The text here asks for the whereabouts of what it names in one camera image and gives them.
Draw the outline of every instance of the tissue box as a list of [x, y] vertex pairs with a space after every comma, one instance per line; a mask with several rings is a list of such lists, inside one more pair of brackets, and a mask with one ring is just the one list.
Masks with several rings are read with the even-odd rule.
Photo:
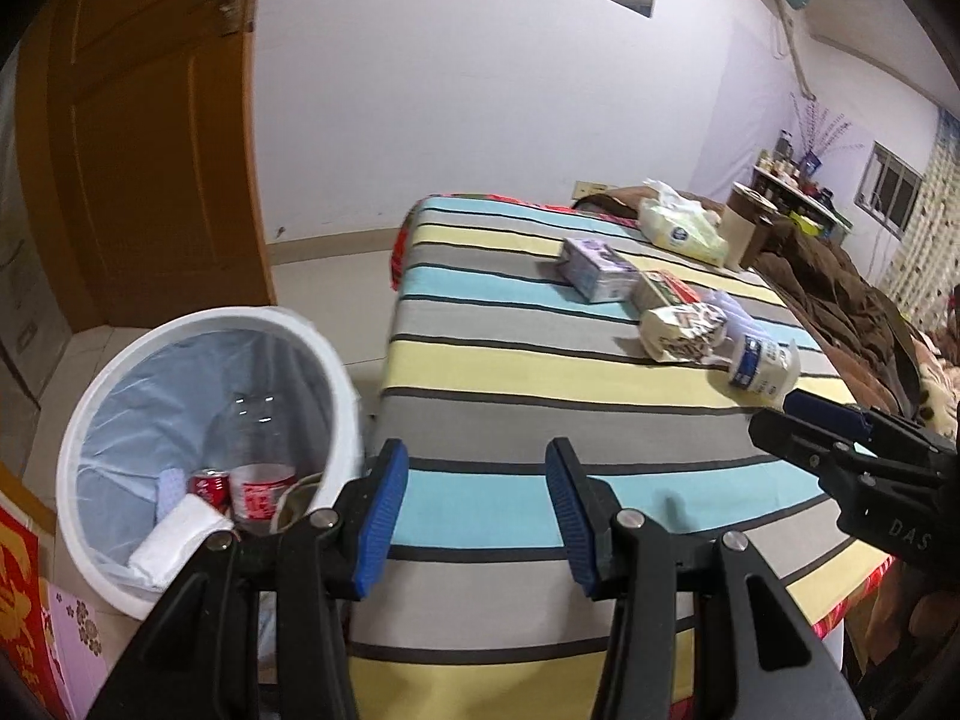
[[603, 241], [566, 238], [557, 261], [560, 275], [588, 303], [630, 298], [640, 271]]

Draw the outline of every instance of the window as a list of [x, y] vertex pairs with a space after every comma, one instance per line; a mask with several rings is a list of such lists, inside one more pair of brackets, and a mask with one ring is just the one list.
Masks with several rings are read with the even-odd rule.
[[896, 154], [874, 143], [874, 153], [870, 155], [856, 194], [856, 204], [901, 238], [919, 192], [918, 172], [907, 167]]

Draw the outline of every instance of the red decoration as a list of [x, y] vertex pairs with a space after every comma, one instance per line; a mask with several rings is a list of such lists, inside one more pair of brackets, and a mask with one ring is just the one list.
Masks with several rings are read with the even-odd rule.
[[0, 508], [0, 647], [47, 712], [66, 720], [43, 632], [39, 556], [37, 536]]

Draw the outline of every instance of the wooden door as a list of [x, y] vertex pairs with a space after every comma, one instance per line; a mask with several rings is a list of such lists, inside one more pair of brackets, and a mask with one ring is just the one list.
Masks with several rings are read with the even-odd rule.
[[[251, 142], [255, 4], [52, 0], [28, 33], [43, 44], [24, 53], [45, 57], [46, 94], [33, 97], [46, 108], [35, 117], [18, 100], [18, 133], [49, 143], [62, 213], [38, 226], [68, 239], [46, 253], [75, 266], [104, 323], [274, 302]], [[22, 76], [21, 61], [18, 84], [37, 83]], [[46, 167], [33, 154], [20, 165]], [[42, 176], [23, 183], [30, 205]]]

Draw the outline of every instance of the plastic bag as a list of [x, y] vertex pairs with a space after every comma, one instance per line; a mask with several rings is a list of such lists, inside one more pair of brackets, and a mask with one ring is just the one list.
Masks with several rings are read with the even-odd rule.
[[659, 199], [640, 204], [637, 226], [650, 242], [667, 251], [721, 268], [727, 259], [727, 242], [713, 228], [707, 212], [696, 200], [680, 197], [661, 181], [644, 181], [659, 192]]
[[186, 476], [216, 463], [208, 434], [234, 392], [283, 395], [288, 461], [298, 476], [323, 470], [333, 405], [323, 367], [265, 332], [224, 330], [160, 349], [128, 372], [104, 399], [80, 450], [76, 495], [88, 548], [114, 583], [154, 591], [127, 567], [152, 531], [157, 478]]

